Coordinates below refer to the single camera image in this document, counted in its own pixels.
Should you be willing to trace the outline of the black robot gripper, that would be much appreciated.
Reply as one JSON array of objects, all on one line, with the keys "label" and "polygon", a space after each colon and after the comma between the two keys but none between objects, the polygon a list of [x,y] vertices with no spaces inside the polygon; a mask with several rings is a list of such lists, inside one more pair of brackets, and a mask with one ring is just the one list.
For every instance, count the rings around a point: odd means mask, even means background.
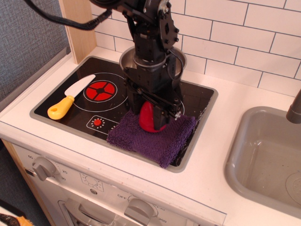
[{"label": "black robot gripper", "polygon": [[140,113],[143,104],[148,101],[153,107],[153,125],[156,131],[162,130],[180,112],[180,95],[176,89],[182,73],[175,76],[175,57],[168,58],[166,66],[155,70],[126,67],[127,96],[130,109],[135,115]]}]

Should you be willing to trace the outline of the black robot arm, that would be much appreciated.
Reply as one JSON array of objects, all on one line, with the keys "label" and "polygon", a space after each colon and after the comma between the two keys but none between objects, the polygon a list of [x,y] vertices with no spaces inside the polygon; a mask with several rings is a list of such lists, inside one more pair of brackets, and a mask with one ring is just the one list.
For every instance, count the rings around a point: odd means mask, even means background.
[{"label": "black robot arm", "polygon": [[120,12],[127,20],[135,44],[134,66],[121,68],[125,75],[131,110],[139,115],[140,127],[159,132],[171,118],[180,116],[181,99],[176,93],[185,63],[174,48],[179,29],[167,0],[94,0],[106,10]]}]

